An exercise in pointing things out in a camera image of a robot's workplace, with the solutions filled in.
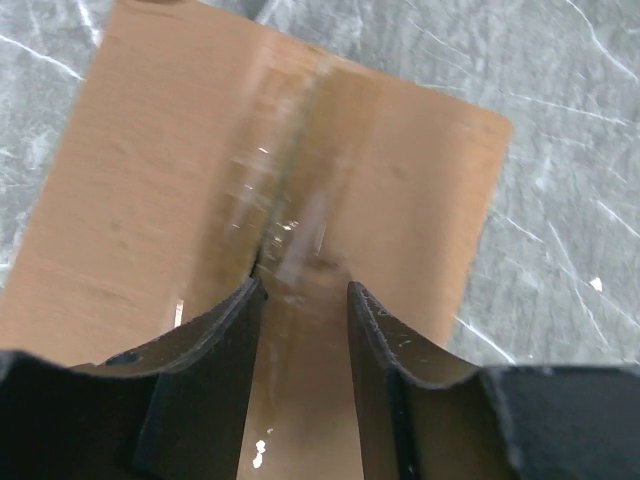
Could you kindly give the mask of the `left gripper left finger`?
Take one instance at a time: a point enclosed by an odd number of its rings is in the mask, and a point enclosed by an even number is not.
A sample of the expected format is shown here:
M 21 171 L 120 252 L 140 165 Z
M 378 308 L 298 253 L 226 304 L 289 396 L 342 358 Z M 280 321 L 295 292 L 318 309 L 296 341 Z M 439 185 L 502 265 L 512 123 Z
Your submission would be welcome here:
M 246 280 L 213 309 L 106 362 L 1 354 L 5 479 L 232 479 L 262 309 Z

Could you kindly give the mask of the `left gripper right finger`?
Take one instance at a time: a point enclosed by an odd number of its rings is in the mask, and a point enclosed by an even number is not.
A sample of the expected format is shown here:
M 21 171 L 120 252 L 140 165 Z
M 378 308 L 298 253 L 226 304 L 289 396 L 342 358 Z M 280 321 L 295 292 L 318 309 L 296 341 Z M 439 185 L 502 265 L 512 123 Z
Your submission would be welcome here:
M 368 479 L 635 479 L 635 365 L 476 366 L 348 286 Z

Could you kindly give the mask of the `brown cardboard express box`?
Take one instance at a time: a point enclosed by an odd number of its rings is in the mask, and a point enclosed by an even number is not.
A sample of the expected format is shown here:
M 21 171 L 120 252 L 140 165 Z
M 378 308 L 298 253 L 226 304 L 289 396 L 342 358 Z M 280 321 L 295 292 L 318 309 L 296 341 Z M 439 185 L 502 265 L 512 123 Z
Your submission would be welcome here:
M 59 371 L 182 334 L 251 273 L 260 321 L 230 359 L 162 396 L 56 394 L 29 479 L 112 479 L 104 432 L 149 440 L 153 476 L 359 479 L 346 290 L 369 286 L 442 344 L 511 134 L 502 115 L 198 1 L 118 1 L 1 295 L 1 345 Z

